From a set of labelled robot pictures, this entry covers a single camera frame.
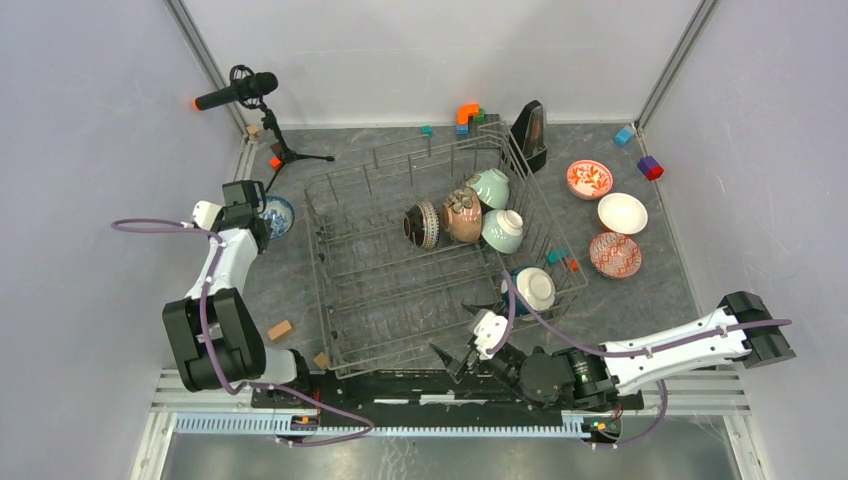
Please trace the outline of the white blue rimmed bowl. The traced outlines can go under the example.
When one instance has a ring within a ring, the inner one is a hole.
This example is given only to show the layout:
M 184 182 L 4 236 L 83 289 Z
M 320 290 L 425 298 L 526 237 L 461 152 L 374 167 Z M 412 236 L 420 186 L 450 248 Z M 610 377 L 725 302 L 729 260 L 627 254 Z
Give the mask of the white blue rimmed bowl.
M 282 238 L 288 233 L 296 219 L 292 205 L 279 196 L 267 196 L 266 206 L 260 217 L 267 221 L 270 228 L 270 239 Z

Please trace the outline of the grey wire dish rack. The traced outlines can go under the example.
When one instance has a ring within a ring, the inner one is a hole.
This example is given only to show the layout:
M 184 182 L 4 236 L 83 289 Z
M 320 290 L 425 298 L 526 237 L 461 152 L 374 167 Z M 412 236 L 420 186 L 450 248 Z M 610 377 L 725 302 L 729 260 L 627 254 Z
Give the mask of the grey wire dish rack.
M 501 274 L 538 267 L 553 279 L 563 315 L 586 287 L 584 270 L 532 172 L 514 168 L 509 128 L 490 122 L 472 136 L 436 143 L 422 135 L 373 148 L 363 163 L 310 178 L 304 187 L 310 250 L 329 370 L 352 377 L 382 369 L 425 367 L 430 343 L 452 353 L 465 344 L 471 316 L 461 306 L 501 298 Z M 403 218 L 430 201 L 438 215 L 454 190 L 475 172 L 497 168 L 509 179 L 507 208 L 524 221 L 513 254 L 482 240 L 453 240 L 440 224 L 435 249 L 415 246 Z M 546 255 L 567 248 L 579 263 L 548 266 Z

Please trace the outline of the dark brown banded bowl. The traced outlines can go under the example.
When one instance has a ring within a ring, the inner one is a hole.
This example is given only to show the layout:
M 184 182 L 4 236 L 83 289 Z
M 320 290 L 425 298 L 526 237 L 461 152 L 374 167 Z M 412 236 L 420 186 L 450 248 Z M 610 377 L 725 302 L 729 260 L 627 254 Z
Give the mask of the dark brown banded bowl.
M 430 201 L 416 203 L 403 218 L 404 236 L 415 246 L 432 250 L 440 240 L 440 221 L 435 205 Z

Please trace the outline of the blue white patterned bowl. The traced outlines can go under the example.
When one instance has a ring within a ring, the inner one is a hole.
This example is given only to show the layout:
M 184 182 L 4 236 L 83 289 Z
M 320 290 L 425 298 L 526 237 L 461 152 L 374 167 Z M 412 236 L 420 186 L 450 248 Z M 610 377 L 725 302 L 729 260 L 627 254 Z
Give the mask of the blue white patterned bowl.
M 629 236 L 604 232 L 589 244 L 589 258 L 594 268 L 610 279 L 625 279 L 635 275 L 643 264 L 639 245 Z

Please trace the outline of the white bowl orange pattern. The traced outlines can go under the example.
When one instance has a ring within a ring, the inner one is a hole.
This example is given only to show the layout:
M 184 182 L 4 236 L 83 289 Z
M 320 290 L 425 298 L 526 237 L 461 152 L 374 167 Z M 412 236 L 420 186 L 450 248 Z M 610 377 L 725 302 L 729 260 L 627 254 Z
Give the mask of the white bowl orange pattern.
M 614 185 L 610 170 L 595 160 L 584 159 L 572 163 L 566 171 L 569 190 L 583 200 L 597 200 L 608 194 Z

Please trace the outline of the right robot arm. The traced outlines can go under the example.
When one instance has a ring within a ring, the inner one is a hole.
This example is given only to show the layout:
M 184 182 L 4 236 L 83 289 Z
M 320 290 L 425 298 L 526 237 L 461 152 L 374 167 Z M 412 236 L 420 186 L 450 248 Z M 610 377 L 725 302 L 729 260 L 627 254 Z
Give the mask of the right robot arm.
M 762 298 L 746 291 L 724 296 L 714 311 L 680 327 L 596 347 L 570 340 L 554 353 L 541 347 L 525 353 L 509 344 L 507 323 L 478 308 L 463 357 L 432 349 L 454 382 L 485 370 L 515 398 L 538 408 L 604 412 L 676 374 L 733 362 L 755 368 L 795 356 L 781 331 L 788 320 L 773 318 Z

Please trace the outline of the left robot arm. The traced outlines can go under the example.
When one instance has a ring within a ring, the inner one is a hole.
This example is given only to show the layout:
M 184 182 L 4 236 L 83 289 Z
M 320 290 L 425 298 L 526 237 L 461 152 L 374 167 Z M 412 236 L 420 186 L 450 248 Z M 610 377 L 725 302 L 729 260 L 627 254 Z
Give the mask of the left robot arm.
M 201 200 L 192 211 L 192 226 L 213 233 L 202 273 L 162 311 L 180 378 L 191 392 L 222 387 L 205 345 L 208 333 L 228 383 L 276 383 L 281 400 L 302 407 L 314 394 L 313 379 L 301 372 L 303 358 L 292 350 L 268 350 L 241 296 L 250 266 L 271 240 L 270 222 L 260 216 L 265 190 L 258 181 L 241 180 L 222 191 L 223 204 Z

